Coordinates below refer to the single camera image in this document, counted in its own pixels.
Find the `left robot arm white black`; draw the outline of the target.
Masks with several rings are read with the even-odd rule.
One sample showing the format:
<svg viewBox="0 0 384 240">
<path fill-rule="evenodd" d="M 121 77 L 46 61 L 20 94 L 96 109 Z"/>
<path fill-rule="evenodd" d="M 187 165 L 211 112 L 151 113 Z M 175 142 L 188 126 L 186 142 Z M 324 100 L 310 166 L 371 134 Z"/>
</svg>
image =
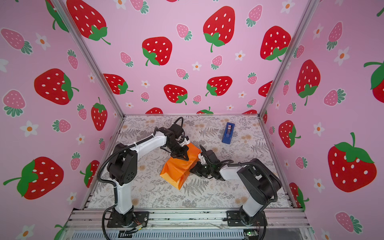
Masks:
<svg viewBox="0 0 384 240">
<path fill-rule="evenodd" d="M 155 128 L 154 132 L 133 144 L 116 145 L 114 152 L 107 159 L 107 170 L 111 180 L 105 180 L 114 186 L 115 206 L 112 218 L 123 226 L 135 222 L 134 207 L 131 197 L 131 182 L 137 175 L 138 161 L 149 152 L 160 148 L 170 153 L 174 159 L 189 161 L 189 138 L 182 126 L 174 123 L 170 128 Z"/>
</svg>

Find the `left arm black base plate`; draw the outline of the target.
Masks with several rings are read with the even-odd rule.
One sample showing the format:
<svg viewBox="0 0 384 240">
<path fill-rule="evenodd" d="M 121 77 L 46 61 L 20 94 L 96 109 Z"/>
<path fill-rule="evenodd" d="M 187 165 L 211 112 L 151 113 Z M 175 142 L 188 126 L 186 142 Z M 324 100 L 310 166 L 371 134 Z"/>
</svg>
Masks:
<svg viewBox="0 0 384 240">
<path fill-rule="evenodd" d="M 149 212 L 128 212 L 120 214 L 113 211 L 108 219 L 108 228 L 145 228 L 149 220 Z"/>
</svg>

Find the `yellow orange wrapping paper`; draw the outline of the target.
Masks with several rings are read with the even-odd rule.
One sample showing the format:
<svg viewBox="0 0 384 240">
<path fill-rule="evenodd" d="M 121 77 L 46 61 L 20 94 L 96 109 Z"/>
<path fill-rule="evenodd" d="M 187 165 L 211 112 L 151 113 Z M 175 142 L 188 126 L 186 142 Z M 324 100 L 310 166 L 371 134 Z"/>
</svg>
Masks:
<svg viewBox="0 0 384 240">
<path fill-rule="evenodd" d="M 199 159 L 199 154 L 202 152 L 192 143 L 188 144 L 188 161 L 170 158 L 164 165 L 160 176 L 180 190 L 190 175 L 190 170 L 195 167 Z"/>
</svg>

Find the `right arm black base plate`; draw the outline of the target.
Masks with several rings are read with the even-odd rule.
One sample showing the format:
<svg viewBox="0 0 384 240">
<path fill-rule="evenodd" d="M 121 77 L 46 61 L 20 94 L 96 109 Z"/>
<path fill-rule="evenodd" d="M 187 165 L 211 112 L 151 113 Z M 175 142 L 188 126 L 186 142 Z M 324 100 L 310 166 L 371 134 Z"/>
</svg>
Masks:
<svg viewBox="0 0 384 240">
<path fill-rule="evenodd" d="M 253 217 L 248 216 L 243 210 L 227 211 L 226 215 L 225 221 L 230 227 L 266 227 L 268 225 L 264 211 Z"/>
</svg>

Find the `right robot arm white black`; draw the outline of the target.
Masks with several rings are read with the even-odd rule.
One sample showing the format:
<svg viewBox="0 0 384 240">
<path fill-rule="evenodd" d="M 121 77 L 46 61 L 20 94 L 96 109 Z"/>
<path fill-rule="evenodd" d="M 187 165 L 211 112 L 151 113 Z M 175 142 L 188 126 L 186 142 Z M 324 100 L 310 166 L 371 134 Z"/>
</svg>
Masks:
<svg viewBox="0 0 384 240">
<path fill-rule="evenodd" d="M 278 201 L 278 190 L 283 186 L 280 179 L 256 158 L 245 163 L 235 163 L 233 160 L 205 160 L 203 164 L 197 162 L 190 172 L 206 179 L 241 181 L 250 197 L 232 221 L 239 221 L 245 226 L 254 225 L 265 208 Z"/>
</svg>

